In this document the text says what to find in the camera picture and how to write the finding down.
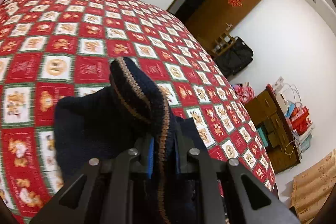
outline metal screw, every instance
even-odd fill
[[[200,154],[200,150],[198,148],[192,148],[189,150],[189,153],[193,156],[198,156]]]
[[[136,156],[139,153],[139,151],[136,148],[130,148],[128,150],[128,154],[131,156]]]
[[[229,164],[231,166],[238,166],[239,165],[239,160],[237,160],[237,159],[229,159]]]
[[[92,158],[89,160],[89,164],[92,166],[98,165],[99,160],[97,158]]]

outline white wall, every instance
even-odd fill
[[[166,9],[173,0],[143,1]],[[254,61],[232,82],[249,81],[259,93],[282,75],[297,85],[316,125],[312,147],[303,154],[302,164],[277,175],[281,195],[294,175],[336,147],[332,126],[336,117],[336,38],[304,0],[262,0],[232,34],[254,51]]]

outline wooden cabinet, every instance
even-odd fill
[[[245,108],[255,126],[264,129],[268,141],[266,151],[274,172],[279,173],[298,164],[300,159],[294,143],[291,143],[293,140],[291,130],[270,88],[267,87],[248,102]]]
[[[205,0],[185,23],[200,43],[211,45],[225,32],[230,32],[261,0]]]

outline door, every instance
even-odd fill
[[[215,46],[215,39],[230,32],[260,1],[205,0],[185,25],[196,39]]]

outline bedspread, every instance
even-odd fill
[[[6,0],[0,6],[0,195],[27,223],[63,185],[53,109],[109,85],[128,56],[192,117],[211,157],[237,158],[272,190],[256,129],[207,52],[173,15],[138,0]]]

